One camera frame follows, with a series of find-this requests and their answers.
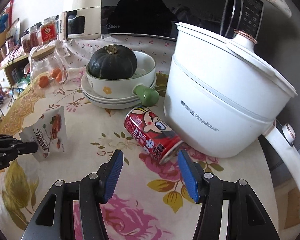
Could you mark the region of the small white red snack packet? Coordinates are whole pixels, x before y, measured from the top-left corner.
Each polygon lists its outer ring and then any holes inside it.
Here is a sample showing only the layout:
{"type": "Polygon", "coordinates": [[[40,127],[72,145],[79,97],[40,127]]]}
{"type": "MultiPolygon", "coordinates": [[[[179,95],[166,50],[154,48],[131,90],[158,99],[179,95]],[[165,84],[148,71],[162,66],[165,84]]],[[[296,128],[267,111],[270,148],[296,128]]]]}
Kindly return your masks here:
{"type": "Polygon", "coordinates": [[[65,153],[68,137],[64,107],[61,106],[43,113],[36,123],[25,127],[19,136],[23,142],[34,141],[37,143],[38,150],[32,155],[38,161],[44,161],[52,154],[65,153]]]}

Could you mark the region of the red cartoon drink can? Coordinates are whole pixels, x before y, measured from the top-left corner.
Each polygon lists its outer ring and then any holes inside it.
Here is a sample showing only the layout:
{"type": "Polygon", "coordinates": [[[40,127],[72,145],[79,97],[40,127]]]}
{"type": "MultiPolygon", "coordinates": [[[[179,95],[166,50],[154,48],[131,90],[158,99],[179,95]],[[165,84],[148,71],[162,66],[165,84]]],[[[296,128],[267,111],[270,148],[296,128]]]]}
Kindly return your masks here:
{"type": "Polygon", "coordinates": [[[173,158],[183,144],[179,135],[145,106],[135,107],[128,112],[124,127],[146,153],[160,165],[173,158]]]}

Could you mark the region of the lower cardboard box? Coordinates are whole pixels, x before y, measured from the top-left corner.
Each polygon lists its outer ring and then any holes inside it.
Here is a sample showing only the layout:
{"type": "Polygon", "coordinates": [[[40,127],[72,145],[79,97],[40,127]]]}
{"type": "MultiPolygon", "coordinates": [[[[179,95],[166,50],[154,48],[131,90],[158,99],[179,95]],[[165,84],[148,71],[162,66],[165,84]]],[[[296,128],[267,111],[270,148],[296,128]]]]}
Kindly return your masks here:
{"type": "Polygon", "coordinates": [[[300,224],[300,191],[292,179],[275,187],[275,198],[279,214],[279,230],[300,224]]]}

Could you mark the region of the orange cherry tomato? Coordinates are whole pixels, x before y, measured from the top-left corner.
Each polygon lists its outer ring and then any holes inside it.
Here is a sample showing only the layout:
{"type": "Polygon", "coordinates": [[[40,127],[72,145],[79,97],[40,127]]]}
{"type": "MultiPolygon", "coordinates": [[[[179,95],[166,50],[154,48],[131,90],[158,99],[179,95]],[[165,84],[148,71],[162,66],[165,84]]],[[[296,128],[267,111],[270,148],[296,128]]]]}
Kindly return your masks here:
{"type": "Polygon", "coordinates": [[[40,88],[45,88],[50,84],[50,80],[47,76],[43,75],[39,79],[39,87],[40,88]]]}
{"type": "Polygon", "coordinates": [[[60,68],[55,68],[52,72],[51,72],[51,76],[53,79],[56,79],[58,74],[61,72],[60,68]]]}
{"type": "Polygon", "coordinates": [[[63,75],[62,75],[62,72],[59,72],[56,76],[56,81],[58,83],[63,83],[63,75]]]}

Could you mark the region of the wooden shelf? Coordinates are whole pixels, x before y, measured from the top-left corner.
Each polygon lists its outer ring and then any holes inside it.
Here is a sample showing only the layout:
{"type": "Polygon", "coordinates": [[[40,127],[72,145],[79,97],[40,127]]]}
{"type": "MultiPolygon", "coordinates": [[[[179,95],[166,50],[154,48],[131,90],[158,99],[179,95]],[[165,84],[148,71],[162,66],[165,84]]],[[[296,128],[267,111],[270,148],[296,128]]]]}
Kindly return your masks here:
{"type": "Polygon", "coordinates": [[[11,59],[5,65],[0,66],[0,87],[12,88],[21,80],[24,74],[24,68],[29,63],[28,54],[11,59]]]}

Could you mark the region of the glass jar with wooden lid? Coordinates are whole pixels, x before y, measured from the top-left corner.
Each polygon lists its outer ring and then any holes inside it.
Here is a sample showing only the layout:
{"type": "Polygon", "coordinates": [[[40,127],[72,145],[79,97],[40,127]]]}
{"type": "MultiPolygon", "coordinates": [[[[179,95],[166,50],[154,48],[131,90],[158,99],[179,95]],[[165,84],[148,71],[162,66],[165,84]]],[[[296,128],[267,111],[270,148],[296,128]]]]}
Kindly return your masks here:
{"type": "Polygon", "coordinates": [[[68,79],[68,69],[64,59],[57,51],[55,44],[50,46],[39,46],[31,50],[29,54],[30,63],[30,81],[33,91],[39,96],[46,96],[62,87],[68,79]],[[63,75],[63,83],[58,83],[52,78],[51,72],[55,68],[60,68],[63,75]],[[45,88],[39,87],[39,79],[41,76],[47,76],[50,84],[45,88]]]}

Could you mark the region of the floral tablecloth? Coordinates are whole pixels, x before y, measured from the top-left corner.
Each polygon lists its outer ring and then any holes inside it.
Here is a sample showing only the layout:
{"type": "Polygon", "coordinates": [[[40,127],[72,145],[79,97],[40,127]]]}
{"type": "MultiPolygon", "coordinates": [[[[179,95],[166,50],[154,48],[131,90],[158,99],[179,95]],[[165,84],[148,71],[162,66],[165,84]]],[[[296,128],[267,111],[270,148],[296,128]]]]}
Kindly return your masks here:
{"type": "Polygon", "coordinates": [[[42,114],[63,107],[66,151],[37,161],[22,155],[0,171],[0,229],[21,239],[37,206],[62,179],[78,181],[98,170],[115,150],[124,165],[113,197],[101,207],[110,239],[191,239],[200,206],[187,194],[175,160],[159,165],[124,128],[126,110],[102,109],[81,90],[84,70],[72,69],[65,85],[44,96],[27,88],[7,112],[0,134],[18,136],[42,114]]]}

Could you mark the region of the small dotted cloth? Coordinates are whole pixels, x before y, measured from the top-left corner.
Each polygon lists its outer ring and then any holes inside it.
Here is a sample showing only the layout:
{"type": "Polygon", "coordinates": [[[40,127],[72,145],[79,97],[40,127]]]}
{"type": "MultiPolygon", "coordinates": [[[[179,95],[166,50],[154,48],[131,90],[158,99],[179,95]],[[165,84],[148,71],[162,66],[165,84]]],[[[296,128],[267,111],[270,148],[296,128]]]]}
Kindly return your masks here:
{"type": "Polygon", "coordinates": [[[168,74],[175,42],[161,38],[129,35],[111,35],[96,40],[74,38],[56,42],[57,53],[65,59],[70,68],[83,68],[89,63],[92,55],[103,47],[119,50],[125,47],[151,56],[156,63],[156,72],[168,74]]]}

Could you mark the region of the stacked white plates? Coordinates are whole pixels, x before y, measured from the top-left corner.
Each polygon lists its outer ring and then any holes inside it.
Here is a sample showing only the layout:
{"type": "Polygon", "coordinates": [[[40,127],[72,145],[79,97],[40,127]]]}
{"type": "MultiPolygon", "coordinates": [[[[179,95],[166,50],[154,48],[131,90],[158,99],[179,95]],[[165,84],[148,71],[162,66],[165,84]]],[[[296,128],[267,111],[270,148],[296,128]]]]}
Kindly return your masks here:
{"type": "Polygon", "coordinates": [[[105,80],[85,73],[81,79],[82,92],[96,102],[108,105],[136,102],[151,107],[159,101],[159,93],[154,89],[155,72],[122,80],[105,80]]]}

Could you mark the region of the red label spice jar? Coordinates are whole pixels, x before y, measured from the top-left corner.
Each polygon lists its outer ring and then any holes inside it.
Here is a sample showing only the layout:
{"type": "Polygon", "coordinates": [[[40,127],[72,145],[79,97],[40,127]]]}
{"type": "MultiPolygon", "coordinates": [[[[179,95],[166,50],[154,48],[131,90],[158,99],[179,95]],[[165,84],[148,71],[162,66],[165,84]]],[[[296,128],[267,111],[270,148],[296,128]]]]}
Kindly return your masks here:
{"type": "Polygon", "coordinates": [[[40,33],[43,43],[49,43],[55,40],[58,34],[56,17],[52,16],[43,20],[40,26],[40,33]]]}

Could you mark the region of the dark green pumpkin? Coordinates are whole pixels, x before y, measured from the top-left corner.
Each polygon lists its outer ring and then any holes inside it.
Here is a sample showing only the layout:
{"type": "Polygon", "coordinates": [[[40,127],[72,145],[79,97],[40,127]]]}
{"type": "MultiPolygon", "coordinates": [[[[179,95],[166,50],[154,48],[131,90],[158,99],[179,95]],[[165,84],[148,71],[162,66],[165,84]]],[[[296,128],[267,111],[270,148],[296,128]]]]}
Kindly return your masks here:
{"type": "Polygon", "coordinates": [[[112,44],[95,51],[87,68],[87,72],[98,79],[130,79],[136,71],[137,58],[129,48],[112,44]]]}

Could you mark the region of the white electric cooking pot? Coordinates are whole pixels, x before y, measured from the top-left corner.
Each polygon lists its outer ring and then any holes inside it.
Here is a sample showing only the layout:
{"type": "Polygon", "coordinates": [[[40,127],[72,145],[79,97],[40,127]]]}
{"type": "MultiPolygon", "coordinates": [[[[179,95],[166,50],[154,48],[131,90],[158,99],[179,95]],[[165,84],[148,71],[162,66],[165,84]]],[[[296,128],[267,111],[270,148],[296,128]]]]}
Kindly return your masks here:
{"type": "Polygon", "coordinates": [[[187,23],[177,29],[164,101],[168,123],[192,148],[217,158],[265,137],[300,190],[294,130],[276,120],[295,88],[255,54],[257,42],[247,32],[228,39],[187,23]]]}

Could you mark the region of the cream air fryer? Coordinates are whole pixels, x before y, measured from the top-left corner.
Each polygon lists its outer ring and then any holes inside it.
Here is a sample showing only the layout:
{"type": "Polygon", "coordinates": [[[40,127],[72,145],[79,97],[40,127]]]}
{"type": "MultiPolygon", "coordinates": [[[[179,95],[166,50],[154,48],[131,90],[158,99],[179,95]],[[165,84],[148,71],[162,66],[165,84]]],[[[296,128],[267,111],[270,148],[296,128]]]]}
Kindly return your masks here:
{"type": "Polygon", "coordinates": [[[58,38],[94,40],[101,36],[101,0],[62,0],[58,38]]]}

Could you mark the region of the black microwave oven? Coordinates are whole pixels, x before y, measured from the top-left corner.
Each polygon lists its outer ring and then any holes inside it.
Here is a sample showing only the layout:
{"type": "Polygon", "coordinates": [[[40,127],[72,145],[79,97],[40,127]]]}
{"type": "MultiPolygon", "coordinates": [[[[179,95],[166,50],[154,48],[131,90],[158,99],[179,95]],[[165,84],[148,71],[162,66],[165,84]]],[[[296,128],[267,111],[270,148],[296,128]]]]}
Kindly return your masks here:
{"type": "Polygon", "coordinates": [[[187,23],[232,39],[235,30],[257,38],[261,0],[101,0],[101,33],[177,38],[187,23]]]}

